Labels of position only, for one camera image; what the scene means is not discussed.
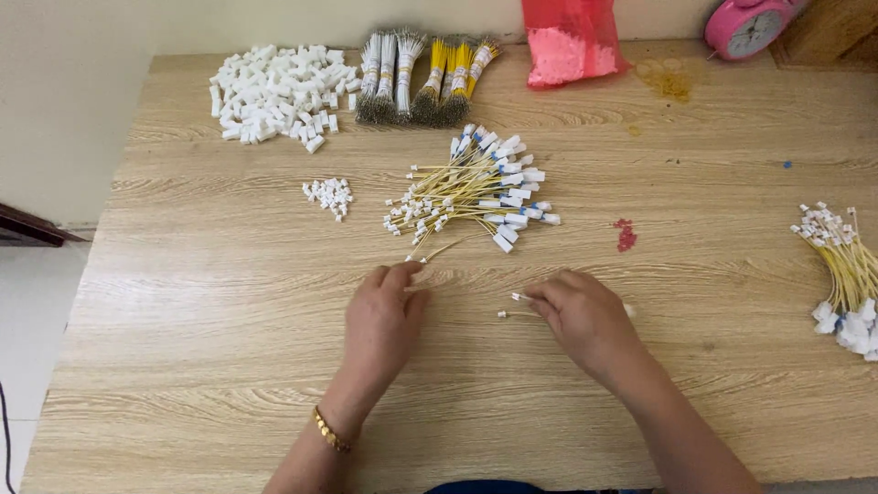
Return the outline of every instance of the black cable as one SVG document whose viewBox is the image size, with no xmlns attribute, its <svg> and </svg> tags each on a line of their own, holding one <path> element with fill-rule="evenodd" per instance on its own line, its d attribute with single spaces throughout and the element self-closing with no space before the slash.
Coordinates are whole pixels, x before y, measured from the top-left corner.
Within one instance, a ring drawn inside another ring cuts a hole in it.
<svg viewBox="0 0 878 494">
<path fill-rule="evenodd" d="M 12 489 L 12 440 L 9 435 L 9 416 L 6 415 L 6 395 L 3 394 L 3 383 L 0 382 L 0 410 L 3 412 L 3 432 L 6 436 L 6 489 L 15 494 Z"/>
</svg>

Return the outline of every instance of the pink plastic bag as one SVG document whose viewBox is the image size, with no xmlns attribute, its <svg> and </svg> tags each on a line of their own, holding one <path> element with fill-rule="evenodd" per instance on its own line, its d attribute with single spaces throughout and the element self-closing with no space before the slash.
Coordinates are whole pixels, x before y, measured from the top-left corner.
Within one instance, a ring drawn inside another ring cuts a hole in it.
<svg viewBox="0 0 878 494">
<path fill-rule="evenodd" d="M 522 0 L 531 89 L 549 89 L 630 68 L 619 52 L 613 0 Z"/>
</svg>

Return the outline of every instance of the clock face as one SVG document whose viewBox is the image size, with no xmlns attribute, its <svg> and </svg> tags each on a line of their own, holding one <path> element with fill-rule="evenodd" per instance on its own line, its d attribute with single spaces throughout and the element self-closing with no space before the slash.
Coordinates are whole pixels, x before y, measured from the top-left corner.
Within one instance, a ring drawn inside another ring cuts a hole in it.
<svg viewBox="0 0 878 494">
<path fill-rule="evenodd" d="M 778 11 L 764 11 L 748 18 L 731 35 L 726 49 L 733 58 L 742 58 L 767 47 L 781 33 L 783 20 Z"/>
</svg>

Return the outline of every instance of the wooden table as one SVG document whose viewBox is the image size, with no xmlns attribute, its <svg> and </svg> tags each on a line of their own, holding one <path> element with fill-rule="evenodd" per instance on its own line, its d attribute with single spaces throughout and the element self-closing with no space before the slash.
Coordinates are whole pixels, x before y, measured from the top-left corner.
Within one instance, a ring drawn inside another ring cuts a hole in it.
<svg viewBox="0 0 878 494">
<path fill-rule="evenodd" d="M 486 71 L 473 121 L 521 135 L 564 224 L 526 230 L 510 255 L 480 238 L 427 266 L 435 301 L 356 450 L 358 491 L 659 483 L 632 419 L 543 324 L 496 317 L 561 266 L 637 307 L 645 343 L 760 481 L 878 475 L 878 367 L 811 330 L 828 273 L 788 231 L 802 202 L 855 205 L 878 247 L 878 77 L 777 71 L 767 54 L 705 62 L 697 41 L 624 51 L 684 61 L 692 101 L 633 73 L 527 91 L 526 47 Z M 409 252 L 381 228 L 384 199 L 457 131 L 340 112 L 343 133 L 313 156 L 287 138 L 223 142 L 206 88 L 222 60 L 153 61 L 24 492 L 258 492 L 339 364 L 352 290 Z M 300 190 L 329 177 L 356 197 L 343 224 Z M 620 217 L 639 235 L 623 254 Z"/>
</svg>

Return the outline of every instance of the alarm clock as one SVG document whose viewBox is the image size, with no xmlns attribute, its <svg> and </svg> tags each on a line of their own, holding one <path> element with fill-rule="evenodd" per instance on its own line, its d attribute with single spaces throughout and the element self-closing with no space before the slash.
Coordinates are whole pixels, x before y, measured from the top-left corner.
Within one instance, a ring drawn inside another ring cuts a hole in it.
<svg viewBox="0 0 878 494">
<path fill-rule="evenodd" d="M 807 2 L 725 0 L 704 26 L 704 40 L 720 58 L 747 58 L 774 41 Z"/>
</svg>

